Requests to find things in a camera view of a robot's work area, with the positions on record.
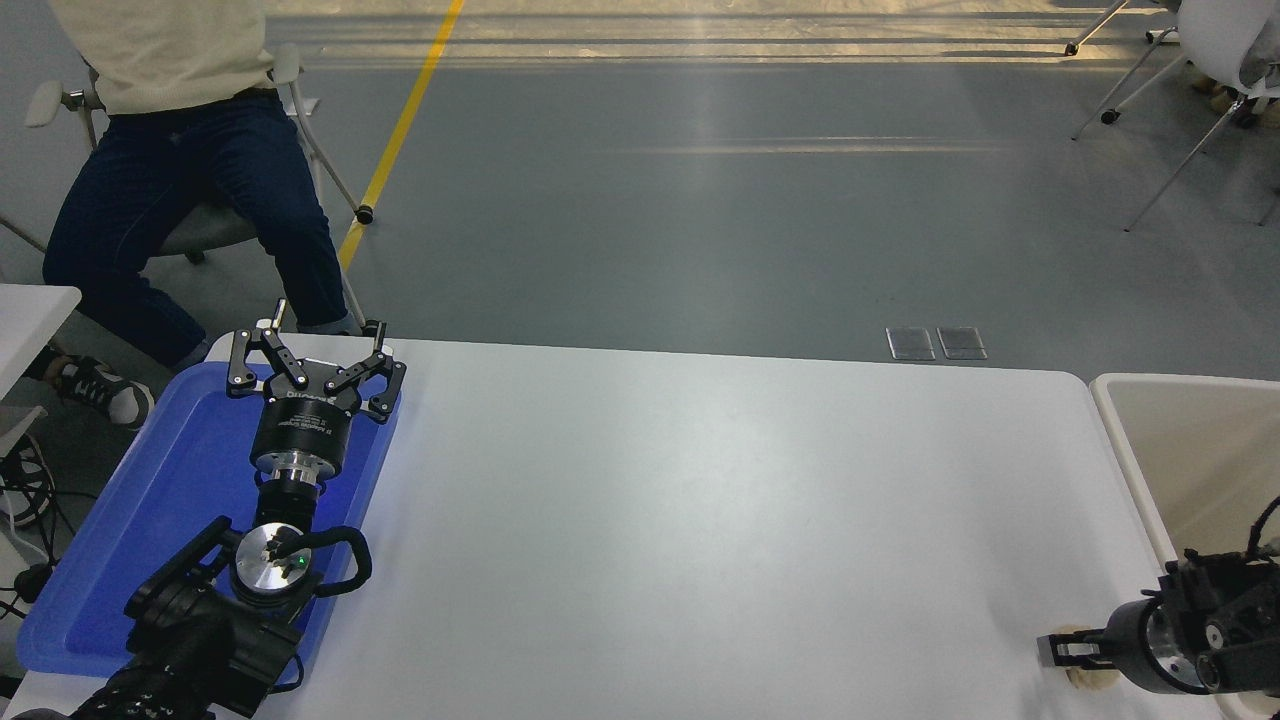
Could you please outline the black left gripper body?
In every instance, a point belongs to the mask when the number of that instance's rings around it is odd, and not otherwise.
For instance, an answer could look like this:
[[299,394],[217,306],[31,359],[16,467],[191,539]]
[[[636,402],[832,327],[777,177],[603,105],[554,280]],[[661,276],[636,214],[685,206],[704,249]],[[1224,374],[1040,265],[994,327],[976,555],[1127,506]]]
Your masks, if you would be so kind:
[[265,404],[250,450],[250,462],[269,468],[288,454],[316,457],[329,468],[342,468],[349,446],[351,425],[361,396],[347,387],[335,395],[326,392],[348,372],[330,363],[307,360],[305,388],[297,389],[287,373],[276,373],[265,384]]

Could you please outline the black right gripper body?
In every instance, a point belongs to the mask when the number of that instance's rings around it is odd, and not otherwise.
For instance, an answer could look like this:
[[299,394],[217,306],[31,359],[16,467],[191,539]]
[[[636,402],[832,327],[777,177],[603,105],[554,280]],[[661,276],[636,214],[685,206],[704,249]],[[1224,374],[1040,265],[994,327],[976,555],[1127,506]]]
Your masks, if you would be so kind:
[[1179,647],[1162,603],[1155,598],[1117,607],[1103,629],[1108,661],[1133,684],[1160,694],[1179,692],[1170,665]]

